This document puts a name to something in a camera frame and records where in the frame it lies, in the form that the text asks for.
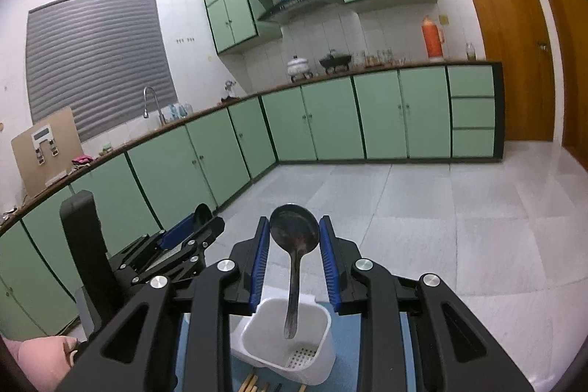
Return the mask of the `person's left hand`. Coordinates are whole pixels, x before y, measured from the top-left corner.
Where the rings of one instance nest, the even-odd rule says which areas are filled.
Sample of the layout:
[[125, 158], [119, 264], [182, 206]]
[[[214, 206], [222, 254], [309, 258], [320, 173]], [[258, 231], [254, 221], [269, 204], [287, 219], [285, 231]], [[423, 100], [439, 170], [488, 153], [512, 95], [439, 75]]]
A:
[[37, 391], [55, 391], [74, 365], [81, 342], [72, 336], [37, 337], [25, 341], [1, 336], [1, 345]]

